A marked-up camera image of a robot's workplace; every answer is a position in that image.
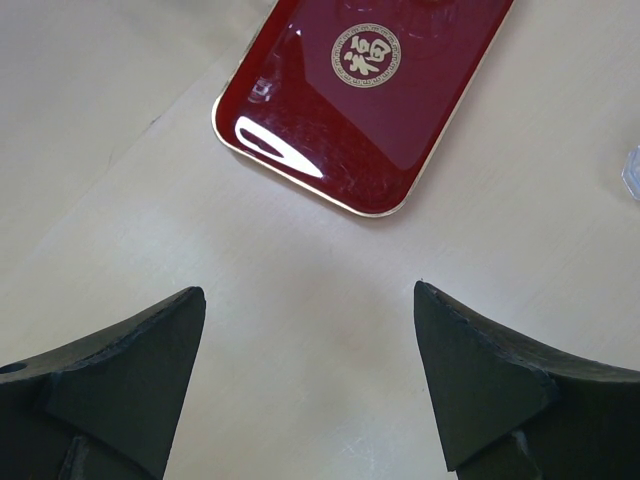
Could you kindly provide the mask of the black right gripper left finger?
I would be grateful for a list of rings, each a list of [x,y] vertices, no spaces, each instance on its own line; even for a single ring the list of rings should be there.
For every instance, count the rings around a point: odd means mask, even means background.
[[[2,478],[163,478],[205,312],[204,291],[188,287],[2,366]]]

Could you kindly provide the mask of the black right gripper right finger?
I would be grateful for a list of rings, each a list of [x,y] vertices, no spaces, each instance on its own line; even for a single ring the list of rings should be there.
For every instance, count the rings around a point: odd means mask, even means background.
[[[414,324],[458,478],[638,478],[637,371],[550,347],[422,281]]]

